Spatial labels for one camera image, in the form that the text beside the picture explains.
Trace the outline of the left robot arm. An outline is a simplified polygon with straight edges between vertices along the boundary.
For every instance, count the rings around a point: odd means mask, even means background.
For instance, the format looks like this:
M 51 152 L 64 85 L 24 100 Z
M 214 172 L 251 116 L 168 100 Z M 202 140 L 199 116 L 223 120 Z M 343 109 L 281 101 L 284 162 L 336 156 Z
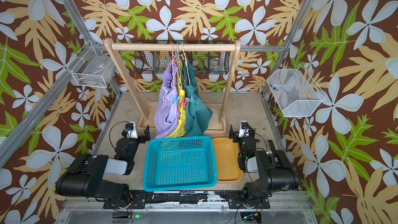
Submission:
M 117 142 L 115 156 L 79 155 L 56 182 L 56 193 L 66 197 L 100 198 L 120 203 L 129 202 L 128 185 L 103 179 L 104 174 L 130 175 L 140 144 L 150 141 L 149 126 L 144 134 L 135 133 L 134 123 L 128 122 Z

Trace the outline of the teal clothespin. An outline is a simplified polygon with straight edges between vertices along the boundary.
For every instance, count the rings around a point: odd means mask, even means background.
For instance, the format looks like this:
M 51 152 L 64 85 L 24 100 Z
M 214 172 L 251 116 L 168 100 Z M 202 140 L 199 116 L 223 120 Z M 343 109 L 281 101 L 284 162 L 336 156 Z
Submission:
M 178 104 L 178 103 L 180 102 L 180 99 L 181 99 L 180 95 L 175 96 L 175 97 L 173 98 L 173 104 L 174 104 L 174 103 L 175 103 L 175 104 Z

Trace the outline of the pink wire hanger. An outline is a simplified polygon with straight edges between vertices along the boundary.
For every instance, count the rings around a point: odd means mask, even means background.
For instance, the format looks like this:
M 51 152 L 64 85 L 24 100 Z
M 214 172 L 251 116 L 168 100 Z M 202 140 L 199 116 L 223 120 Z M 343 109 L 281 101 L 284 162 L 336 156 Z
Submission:
M 174 51 L 174 48 L 172 48 L 172 60 L 171 60 L 171 68 L 172 68 L 172 79 L 173 79 L 173 88 L 177 88 L 177 57 Z

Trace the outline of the purple shorts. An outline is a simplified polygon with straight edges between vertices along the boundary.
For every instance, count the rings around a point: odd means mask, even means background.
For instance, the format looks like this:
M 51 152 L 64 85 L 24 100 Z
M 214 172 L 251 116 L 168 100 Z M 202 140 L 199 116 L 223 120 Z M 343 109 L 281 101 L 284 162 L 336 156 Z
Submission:
M 154 115 L 156 139 L 165 138 L 177 126 L 178 109 L 176 104 L 173 104 L 173 98 L 177 95 L 177 88 L 173 88 L 170 62 L 163 74 L 163 83 L 159 93 L 158 106 Z

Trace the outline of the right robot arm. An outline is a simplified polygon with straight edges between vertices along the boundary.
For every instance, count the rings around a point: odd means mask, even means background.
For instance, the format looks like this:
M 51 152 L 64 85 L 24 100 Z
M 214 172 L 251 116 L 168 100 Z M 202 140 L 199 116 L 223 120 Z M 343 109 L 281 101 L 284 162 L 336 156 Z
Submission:
M 239 168 L 259 178 L 250 179 L 242 188 L 245 201 L 266 200 L 274 192 L 296 190 L 299 178 L 283 150 L 276 149 L 272 140 L 266 141 L 247 122 L 240 124 L 239 131 L 229 130 L 229 139 L 238 145 Z

